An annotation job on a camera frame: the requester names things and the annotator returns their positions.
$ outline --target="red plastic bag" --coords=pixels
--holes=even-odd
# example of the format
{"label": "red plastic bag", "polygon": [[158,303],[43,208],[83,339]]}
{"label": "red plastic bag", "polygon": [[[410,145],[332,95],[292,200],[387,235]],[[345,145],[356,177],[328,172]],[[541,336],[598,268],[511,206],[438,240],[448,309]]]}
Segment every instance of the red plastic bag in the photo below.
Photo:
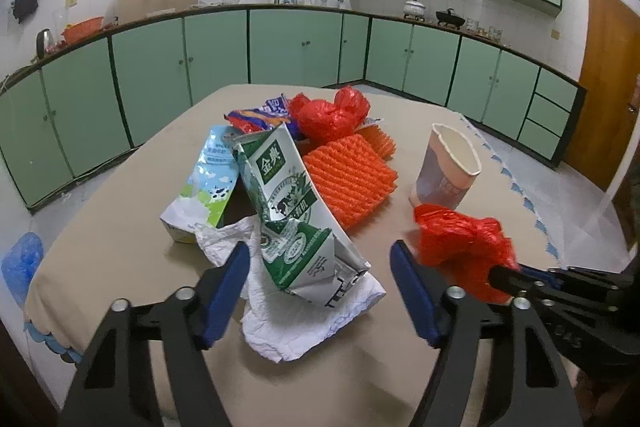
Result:
{"label": "red plastic bag", "polygon": [[338,103],[309,100],[303,93],[289,101],[289,114],[298,122],[300,131],[309,139],[326,144],[351,136],[369,113],[369,102],[351,86],[335,95]]}
{"label": "red plastic bag", "polygon": [[510,298],[488,282],[497,265],[518,269],[511,239],[493,217],[476,219],[436,204],[414,208],[420,226],[418,262],[441,266],[456,283],[482,301],[504,304]]}
{"label": "red plastic bag", "polygon": [[351,86],[345,86],[335,94],[334,103],[356,117],[357,125],[362,124],[369,114],[371,104],[364,95]]}

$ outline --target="table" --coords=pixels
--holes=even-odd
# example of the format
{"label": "table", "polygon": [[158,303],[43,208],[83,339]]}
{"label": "table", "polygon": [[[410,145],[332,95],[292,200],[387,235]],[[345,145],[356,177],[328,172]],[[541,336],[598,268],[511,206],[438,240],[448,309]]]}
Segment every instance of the table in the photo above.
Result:
{"label": "table", "polygon": [[[164,300],[177,288],[194,285],[210,267],[195,245],[174,243],[158,216],[188,178],[209,127],[225,123],[235,108],[258,107],[281,92],[301,90],[310,98],[332,100],[333,90],[295,86],[227,86],[210,95],[150,139],[86,202],[60,234],[31,283],[26,320],[51,332],[64,346],[82,352],[108,306],[127,298],[134,306]],[[548,238],[526,208],[523,195],[458,113],[434,105],[368,94],[370,115],[398,150],[389,165],[398,171],[398,188],[366,226],[350,233],[371,263],[387,295],[366,315],[341,329],[294,362],[274,364],[243,340],[242,303],[225,336],[204,352],[216,388],[236,427],[405,426],[414,414],[438,356],[414,332],[388,267],[396,239],[411,248],[419,233],[408,201],[427,147],[431,124],[463,131],[478,151],[482,173],[459,210],[493,216],[513,238],[518,260],[546,269],[556,260],[546,252]],[[161,410],[175,413],[159,343],[151,343],[154,380]],[[487,345],[479,350],[472,399],[465,422],[477,417],[489,363]]]}

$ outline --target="white pot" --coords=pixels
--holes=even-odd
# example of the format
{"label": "white pot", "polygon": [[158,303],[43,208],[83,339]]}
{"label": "white pot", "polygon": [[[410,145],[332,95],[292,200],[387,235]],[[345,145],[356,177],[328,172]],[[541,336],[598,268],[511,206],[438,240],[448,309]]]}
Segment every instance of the white pot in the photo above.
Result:
{"label": "white pot", "polygon": [[418,0],[407,1],[404,3],[404,11],[405,15],[413,15],[414,17],[424,17],[424,4],[422,4]]}

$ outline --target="white tissue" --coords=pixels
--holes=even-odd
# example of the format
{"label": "white tissue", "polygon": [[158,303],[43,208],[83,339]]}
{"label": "white tissue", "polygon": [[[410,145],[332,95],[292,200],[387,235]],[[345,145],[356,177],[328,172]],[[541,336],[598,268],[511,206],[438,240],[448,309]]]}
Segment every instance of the white tissue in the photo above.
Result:
{"label": "white tissue", "polygon": [[278,290],[262,261],[257,216],[245,217],[223,229],[200,227],[196,239],[215,266],[225,263],[236,242],[244,241],[249,247],[251,266],[241,294],[247,299],[242,333],[247,344],[272,362],[299,359],[386,295],[370,273],[361,277],[334,309]]}

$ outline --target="countertop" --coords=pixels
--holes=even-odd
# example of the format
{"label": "countertop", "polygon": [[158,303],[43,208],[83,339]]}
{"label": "countertop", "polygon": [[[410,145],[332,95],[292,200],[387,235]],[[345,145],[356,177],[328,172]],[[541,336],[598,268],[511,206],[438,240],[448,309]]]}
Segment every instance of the countertop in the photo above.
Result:
{"label": "countertop", "polygon": [[420,25],[420,26],[427,26],[430,28],[437,28],[440,31],[444,31],[444,32],[449,32],[449,33],[454,33],[457,35],[461,35],[464,36],[466,38],[469,39],[474,39],[476,41],[480,41],[480,42],[484,42],[485,44],[488,44],[490,46],[494,46],[495,48],[499,48],[505,51],[510,52],[511,54],[517,55],[518,57],[522,57],[525,60],[528,60],[529,62],[533,62],[534,64],[537,64],[539,66],[542,66],[543,68],[545,68],[548,71],[551,71],[552,73],[556,74],[557,76],[560,76],[561,78],[564,78],[567,82],[574,84],[574,86],[580,86],[580,84],[578,82],[576,82],[574,79],[566,76],[564,73],[561,73],[560,71],[550,67],[548,64],[545,64],[544,62],[540,62],[539,60],[536,60],[535,58],[529,57],[529,55],[526,55],[524,53],[520,53],[516,50],[511,49],[508,46],[502,46],[500,44],[497,44],[496,42],[493,42],[490,39],[478,36],[476,34],[473,33],[469,33],[466,30],[456,30],[454,28],[450,28],[450,27],[444,27],[444,26],[438,26],[437,24],[431,23],[431,22],[420,22],[420,21],[415,21],[415,20],[405,20],[402,17],[399,16],[388,16],[388,15],[375,15],[372,13],[366,13],[366,12],[360,12],[357,10],[345,10],[345,9],[339,9],[339,8],[333,8],[333,7],[326,7],[326,6],[297,6],[297,5],[287,5],[287,4],[235,4],[235,5],[222,5],[222,6],[205,6],[205,7],[198,7],[198,8],[193,8],[193,9],[188,9],[188,10],[182,10],[182,11],[176,11],[176,12],[172,12],[172,13],[166,13],[166,14],[161,14],[161,15],[157,15],[154,17],[149,17],[147,19],[143,19],[143,20],[139,20],[139,21],[134,21],[134,22],[130,22],[130,23],[126,23],[123,25],[119,25],[113,28],[110,28],[108,30],[101,30],[100,32],[95,33],[94,35],[91,35],[85,39],[83,39],[82,41],[76,42],[75,44],[72,44],[70,46],[67,46],[63,49],[61,49],[60,51],[57,51],[56,53],[47,55],[45,58],[38,60],[37,62],[33,63],[30,66],[25,66],[20,68],[19,70],[15,71],[15,73],[11,74],[5,82],[0,82],[0,84],[2,84],[2,88],[0,89],[0,94],[2,94],[3,92],[5,92],[7,89],[9,89],[10,87],[14,86],[15,84],[17,84],[18,82],[20,82],[20,80],[22,80],[23,78],[27,77],[28,75],[30,75],[31,73],[33,73],[33,71],[36,71],[38,69],[40,69],[41,67],[45,66],[46,64],[48,64],[49,62],[51,62],[52,60],[55,60],[56,58],[62,57],[63,55],[66,55],[67,53],[70,53],[86,44],[89,44],[91,42],[97,41],[101,38],[105,38],[107,36],[110,35],[115,35],[117,33],[126,31],[126,30],[130,30],[132,28],[136,28],[138,26],[144,26],[147,24],[153,24],[155,22],[160,22],[160,21],[164,21],[164,20],[168,20],[168,19],[175,19],[175,18],[179,18],[179,17],[188,17],[188,16],[192,16],[192,15],[198,15],[198,14],[203,14],[203,13],[215,13],[215,12],[222,12],[222,11],[232,11],[232,10],[254,10],[254,9],[289,9],[289,10],[318,10],[318,11],[327,11],[327,12],[338,12],[338,13],[349,13],[349,14],[354,14],[354,15],[362,15],[365,17],[374,17],[376,19],[386,19],[386,20],[392,20],[392,21],[398,21],[398,22],[403,22],[403,23],[407,23],[407,24],[414,24],[414,25]]}

